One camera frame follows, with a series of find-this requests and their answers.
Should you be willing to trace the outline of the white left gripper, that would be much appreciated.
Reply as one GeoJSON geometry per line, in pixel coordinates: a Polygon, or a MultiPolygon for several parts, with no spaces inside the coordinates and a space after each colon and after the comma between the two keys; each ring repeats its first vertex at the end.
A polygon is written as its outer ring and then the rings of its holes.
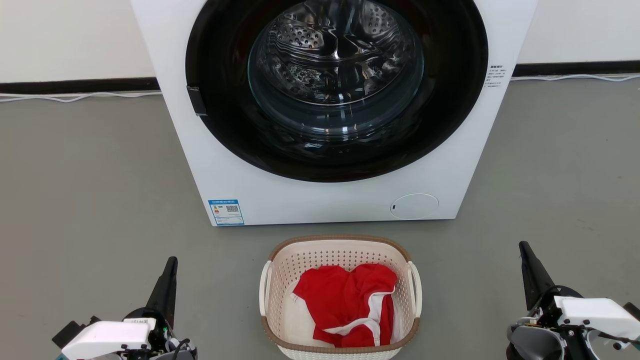
{"type": "Polygon", "coordinates": [[[61,355],[66,360],[93,360],[113,354],[119,358],[142,358],[166,353],[174,337],[178,258],[167,259],[146,306],[133,310],[121,321],[91,319],[89,325],[70,322],[61,330],[61,355]]]}

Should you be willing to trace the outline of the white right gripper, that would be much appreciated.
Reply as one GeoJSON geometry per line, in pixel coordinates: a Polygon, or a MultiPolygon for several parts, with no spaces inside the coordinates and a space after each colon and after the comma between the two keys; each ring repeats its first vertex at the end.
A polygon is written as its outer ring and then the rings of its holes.
{"type": "Polygon", "coordinates": [[[585,298],[566,285],[556,285],[527,241],[518,244],[525,292],[526,325],[558,332],[561,329],[590,332],[614,344],[617,350],[639,349],[639,308],[628,301],[620,305],[610,298],[585,298]]]}

